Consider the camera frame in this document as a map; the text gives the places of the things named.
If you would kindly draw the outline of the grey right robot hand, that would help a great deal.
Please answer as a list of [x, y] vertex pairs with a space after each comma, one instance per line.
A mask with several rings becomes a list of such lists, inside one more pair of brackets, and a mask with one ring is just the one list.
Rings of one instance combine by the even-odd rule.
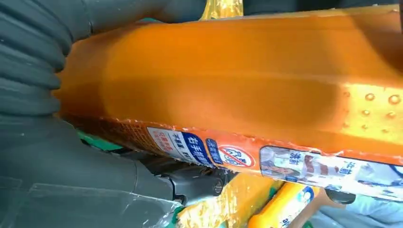
[[199, 19], [203, 0], [3, 0], [0, 3], [0, 174], [29, 186], [134, 191], [138, 162], [84, 145], [55, 116], [72, 45], [144, 18]]

